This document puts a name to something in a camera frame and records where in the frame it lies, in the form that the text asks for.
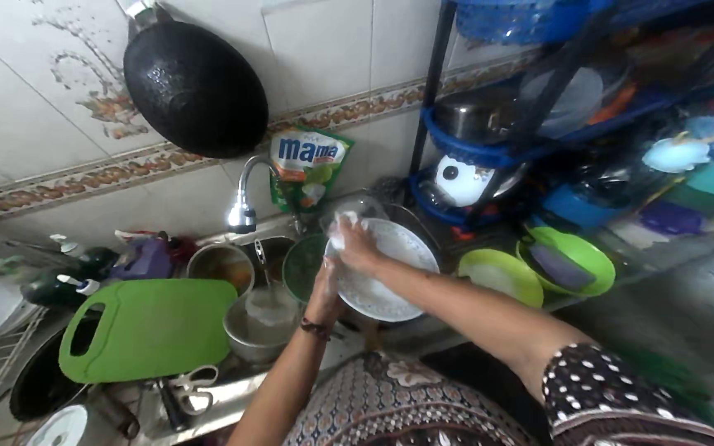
patterned dress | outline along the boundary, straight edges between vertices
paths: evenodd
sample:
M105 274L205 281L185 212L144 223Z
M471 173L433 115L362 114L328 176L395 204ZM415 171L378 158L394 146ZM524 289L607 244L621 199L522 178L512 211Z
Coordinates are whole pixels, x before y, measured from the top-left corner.
M713 428L595 345L572 344L556 352L544 371L542 392L556 446L714 445ZM382 353L358 356L322 383L284 444L538 445L500 406L470 387L419 362Z

decorative tile border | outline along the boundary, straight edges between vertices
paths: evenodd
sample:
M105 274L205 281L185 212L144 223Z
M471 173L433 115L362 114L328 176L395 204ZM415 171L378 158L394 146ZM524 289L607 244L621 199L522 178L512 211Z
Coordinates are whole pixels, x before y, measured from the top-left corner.
M539 50L534 49L496 59L490 64L467 66L447 72L440 85L440 95L507 78L537 56ZM275 116L269 122L267 137L257 151L265 149L271 135L296 125L326 129L346 128L368 119L420 107L425 82L425 78L419 78ZM184 152L167 142L62 171L26 178L0 187L0 220L151 183L220 162L219 159Z

forearm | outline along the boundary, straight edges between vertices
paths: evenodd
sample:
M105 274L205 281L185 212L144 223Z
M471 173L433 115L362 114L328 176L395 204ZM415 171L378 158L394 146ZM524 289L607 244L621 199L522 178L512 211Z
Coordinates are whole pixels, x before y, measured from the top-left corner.
M325 340L297 329L255 393L228 446L277 446L285 440L310 396L326 347Z
M509 365L540 401L542 372L550 356L564 345L590 340L571 325L505 294L397 260L379 260L372 275Z

faucet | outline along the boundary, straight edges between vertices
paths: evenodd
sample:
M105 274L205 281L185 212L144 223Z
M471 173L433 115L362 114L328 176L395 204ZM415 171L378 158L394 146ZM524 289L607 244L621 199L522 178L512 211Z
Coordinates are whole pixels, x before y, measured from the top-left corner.
M293 228L296 229L297 234L300 236L304 235L305 226L302 223L302 215L299 213L299 207L293 199L290 199L291 193L288 185L281 179L277 167L274 167L274 163L265 155L251 157L244 164L244 170L241 172L241 177L239 177L239 189L236 192L236 201L224 215L224 219L230 229L237 234L248 234L255 231L255 210L250 206L248 201L247 180L249 179L252 168L256 164L269 166L269 171L277 178L277 185L283 193L283 197L286 197L288 209L291 211L291 217L293 218Z

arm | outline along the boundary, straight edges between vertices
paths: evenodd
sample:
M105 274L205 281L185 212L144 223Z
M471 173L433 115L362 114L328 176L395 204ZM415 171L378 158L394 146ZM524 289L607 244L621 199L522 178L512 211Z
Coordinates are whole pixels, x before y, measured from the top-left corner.
M305 317L332 329L341 310L335 262L324 258L316 276ZM233 431L228 446L277 446L285 440L318 375L327 342L297 329L250 406Z
M419 270L378 249L360 223L341 219L342 261L441 319L508 365L531 395L543 401L542 375L561 347L591 339L571 325L500 292Z

